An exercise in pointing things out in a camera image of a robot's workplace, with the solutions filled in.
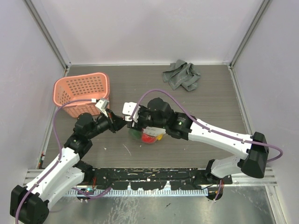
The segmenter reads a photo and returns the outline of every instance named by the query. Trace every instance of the gray floor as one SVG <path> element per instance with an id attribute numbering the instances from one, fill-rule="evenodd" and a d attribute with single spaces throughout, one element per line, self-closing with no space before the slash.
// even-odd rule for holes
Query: gray floor
<path id="1" fill-rule="evenodd" d="M 110 78 L 110 109 L 121 115 L 124 102 L 137 102 L 147 90 L 159 88 L 168 91 L 181 102 L 192 115 L 203 121 L 233 132 L 245 133 L 244 124 L 237 103 L 233 83 L 227 66 L 197 66 L 202 77 L 199 87 L 187 92 L 182 87 L 173 91 L 162 81 L 162 71 L 168 66 L 72 66 L 69 76 L 105 72 Z M 151 98 L 161 97 L 170 103 L 175 111 L 179 108 L 162 93 L 152 93 Z M 56 124 L 61 143 L 72 134 L 76 120 L 65 112 L 58 114 Z M 46 152 L 46 167 L 57 155 L 57 143 L 52 133 Z M 210 159 L 230 156 L 226 151 L 213 146 L 166 136 L 160 142 L 147 145 L 130 138 L 128 129 L 118 133 L 109 131 L 93 139 L 93 147 L 83 161 L 95 167 L 201 167 Z"/>

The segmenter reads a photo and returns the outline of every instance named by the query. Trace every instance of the crumpled towel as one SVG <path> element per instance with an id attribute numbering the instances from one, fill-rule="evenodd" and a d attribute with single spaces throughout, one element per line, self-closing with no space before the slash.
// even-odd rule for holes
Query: crumpled towel
<path id="1" fill-rule="evenodd" d="M 195 90 L 198 86 L 196 81 L 200 78 L 200 73 L 195 70 L 194 64 L 177 60 L 171 63 L 170 68 L 163 72 L 163 81 L 169 82 L 173 90 L 182 85 L 187 91 Z"/>

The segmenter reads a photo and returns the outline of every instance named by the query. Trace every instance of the purple cable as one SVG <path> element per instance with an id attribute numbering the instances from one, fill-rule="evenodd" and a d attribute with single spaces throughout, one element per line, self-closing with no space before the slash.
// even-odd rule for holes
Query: purple cable
<path id="1" fill-rule="evenodd" d="M 42 176 L 37 182 L 36 184 L 34 184 L 32 186 L 32 188 L 25 194 L 25 196 L 22 198 L 19 206 L 18 206 L 18 209 L 15 213 L 15 224 L 19 224 L 19 215 L 20 215 L 20 211 L 21 211 L 21 207 L 22 205 L 24 204 L 25 200 L 27 199 L 28 195 L 33 191 L 34 188 L 36 188 L 38 186 L 38 184 L 43 181 L 43 179 L 46 178 L 46 176 L 52 172 L 52 170 L 54 170 L 54 168 L 58 165 L 59 163 L 59 160 L 61 159 L 61 156 L 62 156 L 62 147 L 61 147 L 61 144 L 60 144 L 60 141 L 59 141 L 59 138 L 58 138 L 58 135 L 57 135 L 57 132 L 56 132 L 56 125 L 55 125 L 55 120 L 56 120 L 56 116 L 57 116 L 57 113 L 58 111 L 60 111 L 64 106 L 68 105 L 68 104 L 72 104 L 72 103 L 75 103 L 75 102 L 81 102 L 81 101 L 91 101 L 91 99 L 76 99 L 76 100 L 72 100 L 70 102 L 67 102 L 65 104 L 63 104 L 61 107 L 59 107 L 55 113 L 54 113 L 54 116 L 53 116 L 53 132 L 54 132 L 54 135 L 55 135 L 55 138 L 57 140 L 57 143 L 58 143 L 58 146 L 59 146 L 59 155 L 58 155 L 58 160 L 55 162 L 55 164 L 44 174 L 44 176 Z"/>
<path id="2" fill-rule="evenodd" d="M 84 193 L 83 191 L 79 190 L 78 188 L 72 188 L 72 189 L 73 189 L 73 190 L 76 190 L 76 191 L 79 192 L 80 194 L 83 194 L 84 196 L 90 198 L 89 200 L 94 200 L 94 199 L 101 198 L 101 197 L 103 197 L 104 195 L 108 194 L 109 191 L 111 191 L 112 187 L 107 188 L 106 190 L 104 190 L 102 193 L 100 193 L 100 194 L 97 195 L 97 196 L 91 196 L 91 195 L 88 195 L 88 194 Z"/>
<path id="3" fill-rule="evenodd" d="M 133 113 L 132 113 L 132 116 L 130 117 L 132 119 L 133 115 L 135 114 L 139 104 L 141 103 L 141 101 L 143 100 L 143 98 L 148 95 L 149 93 L 151 92 L 161 92 L 161 93 L 164 93 L 165 95 L 167 95 L 169 98 L 171 98 L 178 106 L 179 108 L 181 108 L 181 110 L 188 116 L 188 118 L 190 118 L 193 122 L 195 122 L 197 125 L 199 125 L 200 127 L 206 129 L 206 130 L 210 130 L 210 128 L 208 128 L 207 126 L 199 123 L 196 119 L 194 119 L 190 113 L 172 96 L 170 95 L 168 92 L 164 91 L 164 90 L 160 90 L 160 89 L 153 89 L 153 90 L 149 90 L 147 91 L 145 94 L 142 95 L 142 97 L 140 98 L 140 100 L 138 101 L 136 107 L 134 108 L 133 110 Z M 216 130 L 211 130 L 211 132 L 213 133 L 216 133 L 216 134 L 219 134 L 219 135 L 222 135 L 224 137 L 227 137 L 229 139 L 234 139 L 234 140 L 237 140 L 237 141 L 240 141 L 240 142 L 243 142 L 243 139 L 240 139 L 240 138 L 237 138 L 235 136 L 231 136 L 229 134 L 225 134 L 225 133 L 222 133 L 222 132 L 219 132 L 219 131 L 216 131 Z M 279 159 L 282 155 L 283 155 L 283 151 L 282 149 L 278 148 L 277 146 L 274 146 L 274 145 L 270 145 L 270 144 L 266 144 L 266 143 L 261 143 L 261 142 L 257 142 L 257 141 L 249 141 L 249 140 L 245 140 L 244 142 L 246 143 L 249 143 L 249 144 L 254 144 L 254 145 L 259 145 L 259 146 L 264 146 L 264 147 L 269 147 L 269 148 L 273 148 L 273 149 L 276 149 L 277 151 L 279 151 L 279 155 L 272 158 L 272 159 L 269 159 L 267 162 L 272 162 L 272 161 L 275 161 L 277 159 Z"/>
<path id="4" fill-rule="evenodd" d="M 214 201 L 215 201 L 215 202 L 216 202 L 216 200 L 217 200 L 217 198 L 218 198 L 218 195 L 219 195 L 219 193 L 220 193 L 221 185 L 222 185 L 222 179 L 220 179 L 220 182 L 219 182 L 219 188 L 218 188 L 217 194 L 216 194 L 216 196 L 215 196 L 215 198 L 214 198 Z"/>
<path id="5" fill-rule="evenodd" d="M 76 191 L 78 191 L 78 192 L 82 192 L 81 190 L 79 190 L 79 189 L 77 189 L 77 188 L 72 188 L 73 190 L 76 190 Z M 106 194 L 108 194 L 109 193 L 109 191 L 111 190 L 112 188 L 111 187 L 109 187 L 109 188 L 107 188 L 106 190 L 104 190 L 102 193 L 100 193 L 99 195 L 97 195 L 97 196 L 90 196 L 90 195 L 85 195 L 85 196 L 87 196 L 87 197 L 89 197 L 89 201 L 90 200 L 94 200 L 94 199 L 97 199 L 97 198 L 100 198 L 100 197 L 103 197 L 104 195 L 106 195 Z M 51 213 L 57 213 L 57 212 L 61 212 L 61 211 L 63 211 L 65 208 L 67 208 L 69 205 L 71 205 L 71 204 L 73 204 L 73 203 L 77 203 L 78 201 L 74 201 L 74 202 L 72 202 L 72 203 L 68 203 L 66 206 L 64 206 L 62 209 L 60 209 L 60 210 L 56 210 L 56 211 L 50 211 Z"/>

